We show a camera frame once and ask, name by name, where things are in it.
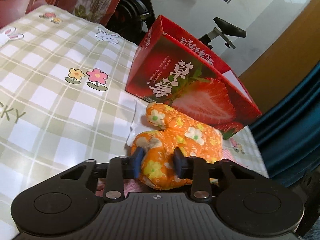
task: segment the stuffed toy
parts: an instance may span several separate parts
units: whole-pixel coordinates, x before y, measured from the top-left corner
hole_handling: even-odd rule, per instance
[[[151,188],[168,190],[191,184],[179,179],[173,169],[173,151],[180,148],[184,156],[197,156],[208,163],[222,158],[222,134],[219,130],[198,122],[172,107],[150,103],[146,109],[148,122],[161,130],[147,131],[136,136],[131,154],[143,147],[146,155],[141,163],[140,180]]]

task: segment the strawberry image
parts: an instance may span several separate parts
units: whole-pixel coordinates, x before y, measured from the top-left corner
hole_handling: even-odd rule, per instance
[[[244,126],[239,122],[228,122],[224,124],[217,124],[213,126],[214,128],[220,130],[223,138],[226,140],[233,136],[235,133],[239,132]]]
[[[172,107],[209,125],[231,122],[236,117],[225,84],[214,78],[201,78],[186,86]]]

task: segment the red cardboard box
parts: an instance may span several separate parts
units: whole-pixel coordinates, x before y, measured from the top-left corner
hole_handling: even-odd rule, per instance
[[[207,123],[224,139],[261,115],[231,68],[162,15],[136,51],[126,91]]]

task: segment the yellow flower pattern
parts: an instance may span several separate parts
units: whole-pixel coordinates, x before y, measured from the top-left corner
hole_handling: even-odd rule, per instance
[[[217,144],[217,140],[213,139],[212,137],[210,137],[209,141],[211,145]]]
[[[146,167],[143,169],[143,174],[147,175],[149,179],[161,178],[164,175],[161,167],[159,162],[148,161]]]
[[[183,143],[183,144],[186,144],[186,141],[179,135],[176,136],[176,139],[177,139],[177,142],[178,143]]]
[[[177,125],[179,126],[179,128],[183,126],[183,121],[181,120],[181,117],[177,118]]]
[[[218,161],[217,158],[212,158],[211,160],[208,161],[208,163],[215,163],[215,162],[217,162],[217,161]]]
[[[201,132],[204,130],[203,125],[200,124],[200,123],[198,123],[198,124],[196,125],[196,127],[198,127],[198,129],[199,129]]]
[[[150,135],[157,135],[158,131],[145,131],[144,133],[150,134]]]
[[[70,78],[75,78],[76,80],[81,80],[85,76],[80,69],[75,70],[74,68],[70,68],[69,72],[68,76]]]
[[[188,156],[186,150],[184,149],[184,147],[180,147],[179,149],[182,152],[183,156]]]
[[[168,111],[174,111],[174,109],[171,106],[165,105],[165,109]]]

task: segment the plaid tablecloth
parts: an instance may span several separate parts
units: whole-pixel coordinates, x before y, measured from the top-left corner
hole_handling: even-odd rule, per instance
[[[124,91],[137,46],[101,25],[42,6],[0,33],[0,234],[9,240],[18,193],[85,159],[127,153],[140,99]],[[268,176],[247,127],[224,147]]]

